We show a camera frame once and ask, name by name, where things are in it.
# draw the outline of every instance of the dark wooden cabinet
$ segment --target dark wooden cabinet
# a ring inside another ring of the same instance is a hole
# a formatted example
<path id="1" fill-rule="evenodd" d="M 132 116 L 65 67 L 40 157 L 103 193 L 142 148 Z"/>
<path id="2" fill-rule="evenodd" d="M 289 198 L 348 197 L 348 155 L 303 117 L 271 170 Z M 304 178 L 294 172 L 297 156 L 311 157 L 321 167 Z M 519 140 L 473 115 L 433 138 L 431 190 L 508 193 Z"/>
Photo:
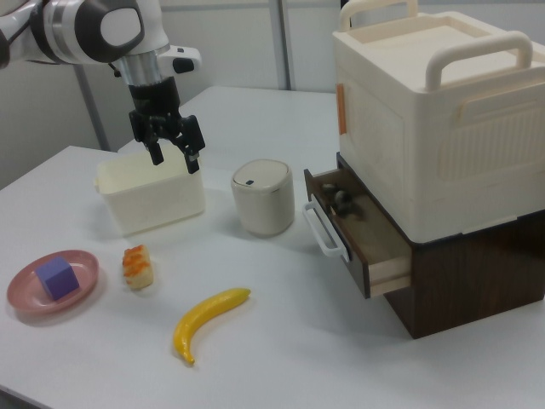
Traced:
<path id="1" fill-rule="evenodd" d="M 545 294 L 545 210 L 469 234 L 411 242 L 337 156 L 313 176 L 314 197 L 348 249 L 348 271 L 365 297 L 384 295 L 413 338 L 425 337 L 531 302 Z M 352 199 L 340 212 L 324 186 Z"/>

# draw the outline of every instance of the box handle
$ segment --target box handle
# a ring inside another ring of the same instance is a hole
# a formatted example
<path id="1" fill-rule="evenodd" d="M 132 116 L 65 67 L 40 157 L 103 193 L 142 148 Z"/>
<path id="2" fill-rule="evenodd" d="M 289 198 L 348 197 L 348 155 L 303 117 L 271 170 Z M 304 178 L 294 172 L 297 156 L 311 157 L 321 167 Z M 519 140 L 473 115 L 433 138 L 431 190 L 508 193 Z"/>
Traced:
<path id="1" fill-rule="evenodd" d="M 445 47 L 437 51 L 427 64 L 426 90 L 432 92 L 441 87 L 443 70 L 452 62 L 510 49 L 519 51 L 517 54 L 517 68 L 530 68 L 533 58 L 533 46 L 528 36 L 522 32 L 506 32 L 505 34 L 481 37 L 470 43 Z"/>
<path id="2" fill-rule="evenodd" d="M 308 211 L 314 210 L 316 213 L 316 216 L 320 220 L 322 227 L 325 229 L 325 232 L 330 236 L 331 240 L 335 243 L 336 247 L 328 247 L 327 244 L 324 242 L 324 239 L 318 232 L 318 229 L 316 228 L 314 222 L 311 220 L 310 216 L 308 215 Z M 318 241 L 318 244 L 320 246 L 320 249 L 322 249 L 322 252 L 327 257 L 339 257 L 341 256 L 346 262 L 349 262 L 350 259 L 348 257 L 348 251 L 345 245 L 342 243 L 341 238 L 339 237 L 339 234 L 333 227 L 333 225 L 330 222 L 330 219 L 325 215 L 324 210 L 322 209 L 322 206 L 318 203 L 316 200 L 316 197 L 314 195 L 311 195 L 311 201 L 306 203 L 303 206 L 303 215 L 305 219 L 307 219 L 308 224 L 310 225 L 311 230 L 313 231 L 314 238 L 316 241 Z"/>
<path id="3" fill-rule="evenodd" d="M 407 3 L 407 14 L 409 17 L 418 16 L 418 0 L 351 0 L 341 10 L 340 32 L 350 30 L 350 18 L 357 13 L 381 9 L 399 3 Z"/>

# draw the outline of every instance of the drawer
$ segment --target drawer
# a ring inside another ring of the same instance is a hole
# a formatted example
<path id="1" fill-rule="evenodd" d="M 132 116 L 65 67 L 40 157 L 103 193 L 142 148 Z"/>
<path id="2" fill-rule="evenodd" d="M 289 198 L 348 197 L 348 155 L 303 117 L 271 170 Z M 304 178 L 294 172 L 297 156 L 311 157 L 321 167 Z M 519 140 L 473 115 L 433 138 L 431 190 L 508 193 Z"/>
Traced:
<path id="1" fill-rule="evenodd" d="M 304 213 L 324 254 L 342 256 L 365 298 L 409 287 L 411 247 L 357 177 L 348 169 L 315 176 L 305 170 L 305 182 L 310 202 Z M 336 248 L 321 239 L 320 228 Z"/>

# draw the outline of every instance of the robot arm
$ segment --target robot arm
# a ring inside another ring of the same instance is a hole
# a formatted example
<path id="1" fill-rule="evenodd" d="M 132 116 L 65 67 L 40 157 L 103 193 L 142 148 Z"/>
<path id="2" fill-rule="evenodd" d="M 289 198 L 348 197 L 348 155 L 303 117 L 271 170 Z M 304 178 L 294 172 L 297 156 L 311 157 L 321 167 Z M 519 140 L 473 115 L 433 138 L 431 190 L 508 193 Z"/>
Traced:
<path id="1" fill-rule="evenodd" d="M 194 116 L 179 114 L 174 75 L 200 67 L 196 49 L 171 46 L 158 0 L 31 0 L 0 17 L 0 68 L 14 60 L 49 64 L 112 64 L 135 103 L 130 121 L 154 164 L 158 139 L 184 153 L 198 170 L 204 139 Z"/>

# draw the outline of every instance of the toy banana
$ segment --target toy banana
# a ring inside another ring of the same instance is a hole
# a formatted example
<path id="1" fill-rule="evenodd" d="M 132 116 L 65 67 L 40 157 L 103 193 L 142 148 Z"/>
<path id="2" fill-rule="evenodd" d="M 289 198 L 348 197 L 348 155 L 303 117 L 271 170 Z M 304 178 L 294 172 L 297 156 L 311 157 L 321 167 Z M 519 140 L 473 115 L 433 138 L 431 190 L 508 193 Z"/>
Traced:
<path id="1" fill-rule="evenodd" d="M 246 288 L 223 291 L 197 304 L 182 317 L 174 331 L 173 342 L 176 351 L 188 364 L 195 363 L 190 350 L 195 332 L 214 317 L 242 304 L 249 295 L 250 290 Z"/>

